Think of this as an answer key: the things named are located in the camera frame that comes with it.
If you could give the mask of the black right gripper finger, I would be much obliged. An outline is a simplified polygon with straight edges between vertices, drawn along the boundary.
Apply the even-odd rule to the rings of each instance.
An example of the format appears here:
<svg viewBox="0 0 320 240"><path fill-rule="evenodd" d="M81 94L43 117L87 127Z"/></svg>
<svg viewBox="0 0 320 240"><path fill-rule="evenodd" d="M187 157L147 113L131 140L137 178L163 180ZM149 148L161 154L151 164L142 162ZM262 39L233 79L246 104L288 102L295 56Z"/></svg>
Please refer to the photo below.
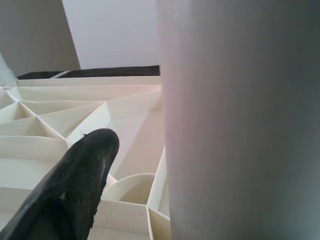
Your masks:
<svg viewBox="0 0 320 240"><path fill-rule="evenodd" d="M30 192L0 238L86 240L119 148L112 129L84 134Z"/></svg>

